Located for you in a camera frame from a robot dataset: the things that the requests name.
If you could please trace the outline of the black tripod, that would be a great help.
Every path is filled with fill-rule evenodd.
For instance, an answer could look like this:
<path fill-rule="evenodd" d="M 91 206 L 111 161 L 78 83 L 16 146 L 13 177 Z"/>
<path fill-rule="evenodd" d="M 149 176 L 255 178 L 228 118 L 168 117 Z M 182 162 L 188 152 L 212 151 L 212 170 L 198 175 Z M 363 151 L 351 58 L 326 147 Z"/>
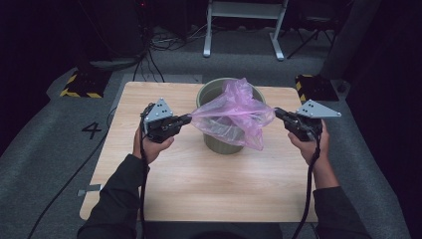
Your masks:
<path fill-rule="evenodd" d="M 334 18 L 305 16 L 302 14 L 299 20 L 300 27 L 298 30 L 304 29 L 310 31 L 311 34 L 288 55 L 288 59 L 301 50 L 310 40 L 316 40 L 320 33 L 325 35 L 330 46 L 333 47 L 334 40 L 336 39 L 335 31 L 337 25 L 337 21 Z"/>

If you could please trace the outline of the person's right hand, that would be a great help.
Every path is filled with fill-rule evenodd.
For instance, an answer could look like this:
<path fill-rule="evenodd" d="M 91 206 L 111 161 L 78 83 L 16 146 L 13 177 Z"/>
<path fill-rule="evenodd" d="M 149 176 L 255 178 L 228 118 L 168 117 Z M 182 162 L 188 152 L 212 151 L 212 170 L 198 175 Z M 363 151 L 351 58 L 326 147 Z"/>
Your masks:
<path fill-rule="evenodd" d="M 316 160 L 315 167 L 321 167 L 322 165 L 327 166 L 329 164 L 328 151 L 329 151 L 329 133 L 327 131 L 325 122 L 322 121 L 322 133 L 319 141 L 319 158 Z M 288 138 L 291 143 L 297 147 L 302 157 L 305 159 L 307 164 L 311 164 L 314 153 L 317 149 L 317 143 L 315 141 L 300 141 L 292 132 L 288 133 Z"/>

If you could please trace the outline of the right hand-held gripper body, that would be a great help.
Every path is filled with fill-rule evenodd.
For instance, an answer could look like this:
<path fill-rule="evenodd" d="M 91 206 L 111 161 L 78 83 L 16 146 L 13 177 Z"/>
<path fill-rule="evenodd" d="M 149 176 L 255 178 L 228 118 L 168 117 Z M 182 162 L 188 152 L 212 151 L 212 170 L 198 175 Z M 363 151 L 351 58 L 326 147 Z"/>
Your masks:
<path fill-rule="evenodd" d="M 285 114 L 285 128 L 300 141 L 316 140 L 322 133 L 322 119 L 340 118 L 341 113 L 308 100 L 295 112 Z"/>

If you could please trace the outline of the person's left hand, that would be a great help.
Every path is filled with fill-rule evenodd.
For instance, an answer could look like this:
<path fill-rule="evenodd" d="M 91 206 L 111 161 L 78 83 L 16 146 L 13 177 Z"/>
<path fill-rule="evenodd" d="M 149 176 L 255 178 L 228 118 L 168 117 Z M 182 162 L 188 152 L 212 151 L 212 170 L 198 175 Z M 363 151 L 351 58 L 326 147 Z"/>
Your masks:
<path fill-rule="evenodd" d="M 174 137 L 171 136 L 163 143 L 156 143 L 145 138 L 141 134 L 140 128 L 135 132 L 133 139 L 132 155 L 137 158 L 144 159 L 148 164 L 153 163 L 160 153 L 168 149 L 174 142 Z"/>

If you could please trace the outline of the yellow-black striped base plate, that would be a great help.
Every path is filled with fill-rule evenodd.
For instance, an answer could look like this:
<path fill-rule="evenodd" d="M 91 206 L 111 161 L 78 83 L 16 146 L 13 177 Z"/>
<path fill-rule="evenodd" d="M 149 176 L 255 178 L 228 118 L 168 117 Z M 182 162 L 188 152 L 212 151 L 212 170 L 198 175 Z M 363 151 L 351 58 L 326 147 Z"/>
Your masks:
<path fill-rule="evenodd" d="M 329 80 L 320 75 L 298 75 L 295 77 L 296 89 L 301 101 L 337 102 L 338 96 Z"/>
<path fill-rule="evenodd" d="M 74 71 L 62 89 L 61 97 L 100 99 L 105 95 L 105 89 L 111 72 L 84 73 Z"/>

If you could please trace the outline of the white metal stand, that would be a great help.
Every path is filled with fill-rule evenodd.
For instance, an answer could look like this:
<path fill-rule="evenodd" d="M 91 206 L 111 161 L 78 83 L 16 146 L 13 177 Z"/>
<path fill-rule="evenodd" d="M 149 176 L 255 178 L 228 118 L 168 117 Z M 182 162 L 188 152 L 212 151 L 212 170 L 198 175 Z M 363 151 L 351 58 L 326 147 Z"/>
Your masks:
<path fill-rule="evenodd" d="M 206 36 L 204 41 L 203 56 L 211 56 L 212 45 L 212 20 L 214 17 L 223 18 L 248 18 L 276 20 L 277 24 L 274 32 L 269 33 L 269 37 L 279 61 L 285 59 L 284 53 L 279 43 L 279 35 L 285 18 L 287 7 L 290 0 L 282 0 L 281 3 L 245 3 L 245 2 L 227 2 L 220 0 L 208 0 L 206 15 Z"/>

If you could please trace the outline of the grey tape piece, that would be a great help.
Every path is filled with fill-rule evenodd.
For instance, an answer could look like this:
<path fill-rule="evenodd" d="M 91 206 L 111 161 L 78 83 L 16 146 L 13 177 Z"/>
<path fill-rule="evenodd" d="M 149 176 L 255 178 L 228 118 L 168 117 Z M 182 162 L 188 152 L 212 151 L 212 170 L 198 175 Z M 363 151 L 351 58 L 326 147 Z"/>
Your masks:
<path fill-rule="evenodd" d="M 94 192 L 94 191 L 101 191 L 103 186 L 101 184 L 91 184 L 88 185 L 85 189 L 79 189 L 77 192 L 77 196 L 84 196 L 88 192 Z"/>

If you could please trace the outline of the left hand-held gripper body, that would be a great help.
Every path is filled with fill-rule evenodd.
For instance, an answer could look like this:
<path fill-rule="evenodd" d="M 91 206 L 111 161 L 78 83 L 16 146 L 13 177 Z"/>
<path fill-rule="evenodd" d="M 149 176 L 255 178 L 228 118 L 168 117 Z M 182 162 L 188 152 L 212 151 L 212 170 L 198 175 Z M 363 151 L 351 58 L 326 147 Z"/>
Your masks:
<path fill-rule="evenodd" d="M 141 131 L 149 140 L 162 143 L 179 134 L 181 120 L 173 114 L 164 98 L 149 104 L 141 114 Z"/>

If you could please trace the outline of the grey curtain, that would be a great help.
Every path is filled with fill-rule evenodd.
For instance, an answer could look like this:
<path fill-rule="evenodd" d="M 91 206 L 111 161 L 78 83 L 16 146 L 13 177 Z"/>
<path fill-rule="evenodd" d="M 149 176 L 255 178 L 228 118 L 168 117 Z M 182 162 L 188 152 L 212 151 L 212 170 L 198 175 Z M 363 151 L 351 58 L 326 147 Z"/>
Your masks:
<path fill-rule="evenodd" d="M 349 15 L 328 53 L 319 75 L 339 80 L 357 51 L 382 0 L 354 0 Z"/>

